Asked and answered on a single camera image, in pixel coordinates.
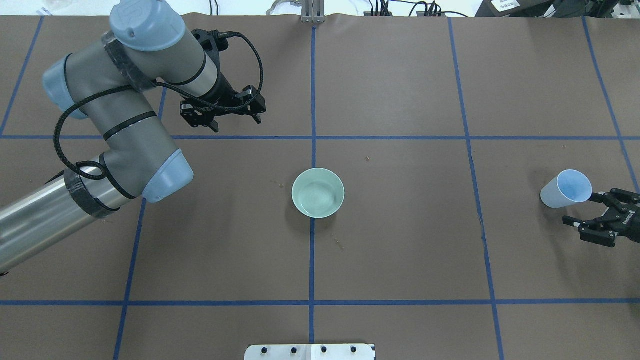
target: white label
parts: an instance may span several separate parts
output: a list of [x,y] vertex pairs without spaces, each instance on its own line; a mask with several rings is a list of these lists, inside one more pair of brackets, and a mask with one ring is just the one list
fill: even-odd
[[505,12],[520,6],[517,0],[491,0],[491,4],[493,4],[498,12]]

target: blue joint cap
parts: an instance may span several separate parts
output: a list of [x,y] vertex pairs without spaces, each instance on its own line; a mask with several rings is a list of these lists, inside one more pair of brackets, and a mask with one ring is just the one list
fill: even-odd
[[[76,103],[69,93],[67,75],[65,73],[67,59],[69,56],[71,56],[71,54],[53,64],[53,66],[50,67],[49,70],[45,71],[44,75],[42,75],[42,87],[44,87],[44,91],[47,93],[47,96],[49,96],[51,102],[58,105],[62,112],[66,111]],[[80,111],[80,109],[72,112],[70,116],[81,120],[87,118],[86,114]]]
[[187,31],[182,17],[165,0],[121,0],[111,10],[109,23],[121,43],[139,51],[167,49]]
[[182,155],[182,150],[178,149],[151,178],[142,191],[142,197],[152,204],[156,203],[185,187],[191,180],[193,180],[193,170]]

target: white bracket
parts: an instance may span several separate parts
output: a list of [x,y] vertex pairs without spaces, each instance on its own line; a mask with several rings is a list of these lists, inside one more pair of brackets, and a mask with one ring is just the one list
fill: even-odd
[[244,360],[376,360],[370,344],[252,345]]
[[324,22],[324,0],[298,0],[302,4],[300,20],[309,24]]

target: horizontal blue line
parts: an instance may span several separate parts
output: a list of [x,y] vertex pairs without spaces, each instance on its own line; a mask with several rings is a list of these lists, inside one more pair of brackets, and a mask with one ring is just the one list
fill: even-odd
[[542,305],[542,304],[640,304],[639,298],[630,299],[507,299],[496,300],[498,305]]
[[[309,306],[309,300],[133,300],[129,306]],[[640,304],[640,298],[617,299],[496,299],[498,305]],[[122,301],[0,300],[0,306],[122,306]],[[315,300],[314,306],[438,306],[491,305],[490,299],[472,300]]]
[[206,300],[138,300],[129,301],[129,306],[308,306],[308,300],[248,300],[248,301],[206,301]]
[[122,301],[0,300],[0,306],[122,306]]
[[316,306],[491,305],[491,300],[316,300]]
[[[51,135],[2,135],[1,139],[51,140]],[[102,140],[100,135],[63,135],[63,140]],[[313,136],[249,136],[249,135],[175,135],[175,140],[313,140]],[[619,140],[617,136],[317,136],[316,140]],[[640,140],[640,136],[626,136],[624,140]]]

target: brown table surface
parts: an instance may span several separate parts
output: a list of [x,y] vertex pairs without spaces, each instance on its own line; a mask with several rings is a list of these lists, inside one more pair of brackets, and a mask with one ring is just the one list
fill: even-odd
[[[251,344],[374,343],[378,359],[638,359],[640,245],[579,240],[546,208],[558,172],[638,191],[636,20],[186,15],[246,34],[264,60],[263,123],[191,129],[175,94],[147,93],[195,171],[0,279],[4,359],[242,359]],[[104,17],[0,19],[0,205],[63,165],[41,86]],[[241,88],[257,66],[221,55]],[[72,161],[106,149],[69,120]],[[333,217],[291,201],[329,168]]]

